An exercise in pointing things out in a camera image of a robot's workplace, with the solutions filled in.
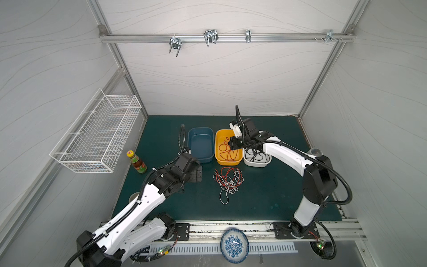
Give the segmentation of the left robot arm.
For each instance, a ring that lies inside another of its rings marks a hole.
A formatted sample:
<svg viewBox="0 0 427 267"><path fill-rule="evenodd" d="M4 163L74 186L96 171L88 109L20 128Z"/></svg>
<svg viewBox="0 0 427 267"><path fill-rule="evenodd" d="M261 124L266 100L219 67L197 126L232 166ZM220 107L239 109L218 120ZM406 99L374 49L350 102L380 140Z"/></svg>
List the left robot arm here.
<svg viewBox="0 0 427 267"><path fill-rule="evenodd" d="M199 168L197 158L181 152L169 164L153 169L135 199L104 226L94 232L84 231L77 238L77 252L65 265L79 260L84 267L119 267L139 249L169 238L175 221L164 212L145 226L138 225L172 194L183 190L187 182L196 182Z"/></svg>

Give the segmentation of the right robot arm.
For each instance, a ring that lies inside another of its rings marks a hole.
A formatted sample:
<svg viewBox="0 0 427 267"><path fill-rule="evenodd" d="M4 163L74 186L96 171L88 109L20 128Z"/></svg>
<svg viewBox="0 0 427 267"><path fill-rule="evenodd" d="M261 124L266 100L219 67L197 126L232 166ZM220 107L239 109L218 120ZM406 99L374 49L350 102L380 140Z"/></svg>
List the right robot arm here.
<svg viewBox="0 0 427 267"><path fill-rule="evenodd" d="M305 236L323 206L347 205L352 201L349 184L333 169L327 156L302 152L268 131L259 131L251 119L237 117L230 123L230 129L231 150L258 150L280 160L302 177L303 197L286 227L293 237Z"/></svg>

